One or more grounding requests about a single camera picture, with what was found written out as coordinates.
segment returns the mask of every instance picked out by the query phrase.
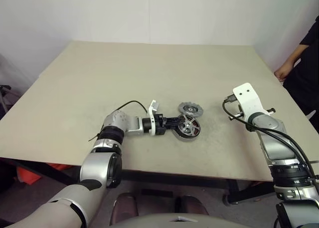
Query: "person's hand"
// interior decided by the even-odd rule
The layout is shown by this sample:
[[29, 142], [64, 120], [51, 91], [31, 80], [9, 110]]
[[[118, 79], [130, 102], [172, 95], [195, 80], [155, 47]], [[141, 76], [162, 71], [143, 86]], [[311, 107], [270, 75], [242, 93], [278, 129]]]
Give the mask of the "person's hand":
[[280, 82], [283, 82], [289, 75], [293, 67], [293, 63], [286, 61], [278, 70], [274, 72], [274, 74]]

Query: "metal gear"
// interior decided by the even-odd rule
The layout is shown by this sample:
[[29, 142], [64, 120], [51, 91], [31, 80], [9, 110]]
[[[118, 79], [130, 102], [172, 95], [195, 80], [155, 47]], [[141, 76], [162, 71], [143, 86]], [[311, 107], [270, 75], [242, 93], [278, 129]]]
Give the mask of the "metal gear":
[[178, 106], [178, 110], [182, 114], [187, 114], [192, 117], [199, 117], [203, 114], [204, 110], [201, 106], [192, 102], [183, 102]]
[[197, 138], [200, 133], [198, 121], [190, 115], [181, 114], [178, 116], [181, 123], [172, 131], [181, 141], [190, 142]]

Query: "black cable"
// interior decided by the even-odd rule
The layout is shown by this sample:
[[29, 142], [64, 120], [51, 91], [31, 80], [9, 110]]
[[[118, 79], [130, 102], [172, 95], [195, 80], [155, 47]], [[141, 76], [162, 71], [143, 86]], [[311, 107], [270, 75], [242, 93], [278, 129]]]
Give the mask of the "black cable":
[[[274, 139], [278, 140], [279, 142], [281, 142], [282, 144], [284, 144], [286, 147], [288, 147], [294, 154], [295, 156], [297, 157], [297, 159], [300, 161], [301, 164], [303, 163], [306, 163], [306, 165], [308, 166], [308, 169], [307, 169], [307, 172], [308, 172], [308, 176], [310, 178], [315, 178], [316, 179], [316, 176], [315, 176], [315, 173], [314, 173], [314, 170], [313, 170], [313, 167], [311, 166], [310, 162], [309, 162], [309, 159], [307, 158], [305, 152], [301, 149], [301, 147], [297, 144], [297, 142], [295, 140], [293, 140], [289, 135], [283, 133], [283, 132], [280, 132], [280, 131], [277, 131], [277, 130], [273, 130], [273, 129], [270, 129], [270, 128], [260, 128], [260, 127], [256, 127], [256, 126], [253, 126], [252, 124], [240, 119], [240, 118], [237, 118], [235, 117], [233, 114], [231, 114], [225, 107], [225, 104], [226, 102], [224, 101], [223, 104], [222, 104], [222, 107], [224, 109], [224, 111], [229, 115], [231, 116], [232, 118], [234, 118], [235, 120], [237, 121], [240, 121], [241, 123], [243, 124], [246, 124], [248, 126], [250, 126], [251, 128], [253, 128], [254, 130], [258, 130], [260, 132], [263, 132], [267, 135], [269, 135], [270, 137], [273, 137]], [[297, 150], [292, 147], [290, 144], [288, 144], [287, 142], [285, 142], [284, 140], [282, 140], [281, 138], [279, 138], [278, 136], [270, 133], [270, 132], [274, 132], [274, 133], [277, 133], [277, 134], [280, 134], [282, 136], [284, 136], [285, 138], [287, 138], [289, 141], [291, 141], [293, 143], [294, 146], [296, 146], [297, 150], [300, 152], [297, 152]], [[316, 183], [316, 180], [313, 182], [317, 192], [319, 193], [319, 185]]]
[[273, 137], [274, 139], [278, 140], [279, 142], [281, 142], [282, 144], [284, 144], [285, 146], [287, 146], [292, 152], [294, 152], [294, 154], [295, 154], [296, 157], [300, 160], [301, 163], [304, 161], [303, 158], [301, 157], [301, 155], [297, 152], [297, 150], [296, 150], [294, 147], [292, 147], [290, 144], [288, 144], [286, 141], [284, 141], [284, 140], [282, 140], [281, 138], [279, 138], [278, 136], [273, 135], [272, 133], [270, 133], [270, 132], [264, 130], [263, 128], [253, 126], [252, 124], [250, 124], [250, 123], [248, 123], [248, 122], [246, 122], [246, 121], [244, 121], [244, 120], [242, 120], [242, 119], [240, 119], [240, 118], [235, 117], [234, 115], [232, 115], [232, 114], [226, 109], [226, 107], [225, 107], [225, 101], [223, 102], [222, 106], [223, 106], [224, 111], [225, 111], [229, 116], [231, 116], [232, 118], [234, 118], [234, 119], [237, 120], [237, 121], [240, 121], [240, 122], [242, 122], [242, 123], [244, 123], [244, 124], [250, 126], [251, 128], [253, 128], [253, 129], [255, 129], [255, 130], [258, 130], [258, 131], [260, 131], [260, 132], [263, 132], [263, 133], [269, 135], [270, 137]]
[[274, 222], [274, 228], [277, 228], [277, 223], [278, 223], [278, 217], [276, 218], [276, 220]]
[[140, 102], [138, 102], [138, 101], [136, 101], [136, 100], [129, 101], [129, 102], [123, 104], [122, 106], [118, 107], [116, 110], [120, 110], [120, 109], [123, 108], [124, 106], [126, 106], [126, 105], [128, 105], [128, 104], [130, 104], [130, 103], [133, 103], [133, 102], [138, 103], [140, 106], [142, 106], [142, 108], [144, 109], [144, 111], [145, 111], [146, 113], [148, 113], [147, 109], [146, 109]]
[[302, 150], [302, 148], [299, 146], [299, 144], [297, 144], [297, 142], [295, 140], [293, 140], [292, 137], [290, 137], [288, 134], [284, 133], [284, 132], [280, 132], [277, 130], [273, 130], [273, 129], [269, 129], [269, 128], [264, 128], [264, 130], [269, 131], [269, 132], [275, 132], [280, 134], [281, 136], [285, 137], [286, 139], [288, 139], [290, 142], [293, 143], [293, 145], [297, 148], [297, 150], [300, 152], [301, 156], [304, 158], [312, 176], [315, 176], [315, 172], [313, 170], [313, 167], [311, 166], [311, 163], [309, 161], [309, 159], [307, 158], [305, 152]]
[[[142, 105], [140, 102], [138, 102], [138, 101], [136, 101], [136, 100], [131, 100], [131, 101], [129, 101], [129, 102], [123, 104], [122, 106], [118, 107], [116, 110], [120, 110], [120, 109], [123, 108], [124, 106], [126, 106], [126, 105], [128, 105], [128, 104], [130, 104], [130, 103], [133, 103], [133, 102], [138, 103], [140, 106], [142, 106], [142, 108], [144, 109], [144, 111], [145, 111], [146, 113], [148, 113], [148, 111], [147, 111], [147, 109], [144, 107], [144, 105]], [[95, 135], [93, 138], [91, 138], [89, 141], [92, 141], [94, 138], [96, 138], [96, 137], [98, 137], [98, 136], [99, 136], [99, 133], [98, 133], [97, 135]]]

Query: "white mounting plate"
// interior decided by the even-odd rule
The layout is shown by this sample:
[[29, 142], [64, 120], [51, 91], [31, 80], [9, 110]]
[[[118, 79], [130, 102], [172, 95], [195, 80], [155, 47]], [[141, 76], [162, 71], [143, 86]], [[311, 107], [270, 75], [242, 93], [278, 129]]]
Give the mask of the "white mounting plate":
[[156, 102], [156, 100], [152, 100], [151, 105], [149, 107], [149, 116], [151, 119], [151, 129], [149, 130], [149, 133], [151, 136], [155, 136], [155, 131], [156, 131], [156, 126], [155, 126], [155, 119], [154, 119], [154, 114], [157, 112], [157, 110], [159, 109], [159, 103]]
[[262, 112], [264, 114], [270, 115], [260, 102], [260, 99], [254, 90], [254, 88], [249, 83], [245, 83], [233, 89], [233, 93], [238, 100], [241, 109], [243, 110], [243, 119], [247, 122], [250, 115], [256, 112]]

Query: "person's arm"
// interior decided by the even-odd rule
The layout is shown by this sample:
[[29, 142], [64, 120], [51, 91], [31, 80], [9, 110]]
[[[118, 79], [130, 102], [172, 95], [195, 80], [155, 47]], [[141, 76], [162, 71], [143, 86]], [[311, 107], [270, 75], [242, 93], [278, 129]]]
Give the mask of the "person's arm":
[[295, 62], [300, 58], [301, 53], [308, 47], [308, 45], [298, 45], [293, 53], [288, 57], [284, 64], [275, 71], [275, 76], [282, 82], [286, 79], [288, 74], [294, 67]]
[[318, 23], [319, 16], [316, 18], [316, 22], [312, 25], [307, 35], [300, 42], [300, 45], [294, 50], [294, 52], [288, 57], [284, 64], [275, 71], [275, 76], [282, 82], [289, 75], [294, 67], [295, 62], [300, 58], [302, 52], [311, 45], [316, 39], [318, 39]]

